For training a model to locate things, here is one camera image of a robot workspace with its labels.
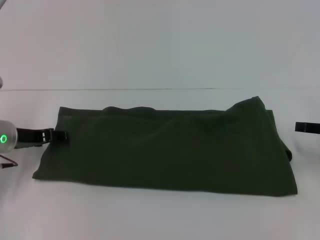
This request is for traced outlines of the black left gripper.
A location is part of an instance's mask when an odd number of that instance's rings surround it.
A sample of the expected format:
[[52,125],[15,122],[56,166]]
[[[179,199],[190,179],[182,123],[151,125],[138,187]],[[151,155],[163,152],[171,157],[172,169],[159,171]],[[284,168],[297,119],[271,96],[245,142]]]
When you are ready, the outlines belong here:
[[41,147],[47,143],[67,143],[69,141],[66,131],[46,129],[17,128],[17,143],[15,149]]

